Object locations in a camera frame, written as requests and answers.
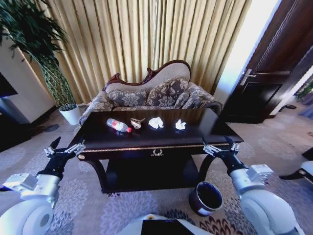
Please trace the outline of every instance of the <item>carpet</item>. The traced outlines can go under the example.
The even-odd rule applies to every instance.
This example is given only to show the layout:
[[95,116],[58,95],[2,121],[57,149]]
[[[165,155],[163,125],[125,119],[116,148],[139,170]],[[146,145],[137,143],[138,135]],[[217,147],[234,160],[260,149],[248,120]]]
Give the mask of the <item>carpet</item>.
[[[268,189],[285,199],[293,208],[306,234],[313,224],[313,186],[305,179],[283,181],[278,175],[297,170],[306,159],[301,156],[313,146],[313,120],[298,116],[304,107],[296,103],[295,110],[284,109],[274,119],[261,124],[230,123],[245,142],[239,158],[247,165],[267,164],[275,172],[267,181]],[[61,136],[59,147],[67,147],[79,130],[54,112],[43,124],[43,129],[27,142],[0,153],[0,182],[11,174],[42,170],[48,162],[43,148]],[[205,155],[193,156],[200,167]],[[199,217],[189,207],[191,188],[102,194],[98,178],[88,163],[72,159],[68,162],[60,182],[60,198],[47,235],[114,235],[133,219],[155,213],[168,218],[186,219],[214,235],[254,235],[252,225],[241,211],[231,179],[222,161],[215,160],[206,180],[222,192],[223,207],[210,217]],[[16,192],[0,193],[0,214],[20,201]]]

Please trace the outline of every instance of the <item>dark wooden table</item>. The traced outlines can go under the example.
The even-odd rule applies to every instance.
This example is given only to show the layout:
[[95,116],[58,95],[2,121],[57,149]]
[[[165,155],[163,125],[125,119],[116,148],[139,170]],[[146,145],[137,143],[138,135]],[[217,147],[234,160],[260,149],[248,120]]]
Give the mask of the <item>dark wooden table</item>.
[[[156,117],[163,120],[164,128],[148,125]],[[106,125],[109,118],[129,127],[131,118],[146,120],[140,129],[121,133]],[[178,119],[187,123],[185,130],[175,128]],[[86,149],[78,159],[94,167],[103,193],[191,188],[205,180],[208,170],[202,164],[198,172],[191,157],[204,154],[202,136],[213,145],[225,145],[224,136],[243,141],[211,109],[179,109],[93,112],[71,145],[85,140]],[[107,172],[101,159],[109,159]]]

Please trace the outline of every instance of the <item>door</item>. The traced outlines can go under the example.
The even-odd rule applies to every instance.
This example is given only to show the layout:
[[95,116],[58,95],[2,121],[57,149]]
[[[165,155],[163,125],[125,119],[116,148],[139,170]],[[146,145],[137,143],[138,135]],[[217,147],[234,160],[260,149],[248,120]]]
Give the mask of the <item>door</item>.
[[313,64],[313,1],[282,0],[222,113],[260,123]]

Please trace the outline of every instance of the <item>floral sofa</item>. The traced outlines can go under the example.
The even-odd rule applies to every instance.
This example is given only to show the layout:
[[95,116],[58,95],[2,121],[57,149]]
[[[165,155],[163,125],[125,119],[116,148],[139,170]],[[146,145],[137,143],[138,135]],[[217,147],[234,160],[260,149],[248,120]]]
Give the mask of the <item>floral sofa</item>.
[[140,83],[127,83],[115,74],[79,118],[80,125],[91,112],[210,108],[217,115],[222,103],[200,86],[190,82],[190,67],[182,60],[164,64],[158,70],[147,68]]

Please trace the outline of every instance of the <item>table leg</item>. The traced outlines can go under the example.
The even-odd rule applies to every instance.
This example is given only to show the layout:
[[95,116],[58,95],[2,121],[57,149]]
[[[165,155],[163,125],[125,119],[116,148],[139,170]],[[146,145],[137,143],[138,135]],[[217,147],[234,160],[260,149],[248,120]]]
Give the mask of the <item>table leg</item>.
[[202,182],[202,181],[205,181],[205,177],[206,177],[206,174],[207,174],[207,171],[211,165],[211,163],[213,162],[215,158],[212,157],[211,155],[207,155],[201,166],[200,166],[200,171],[199,171],[199,177],[198,177],[198,182]]
[[107,181],[107,174],[103,168],[103,165],[101,164],[99,160],[88,160],[85,162],[92,165],[92,167],[97,172],[97,175],[100,181],[101,191],[102,193],[105,193],[106,190],[108,189],[108,181]]

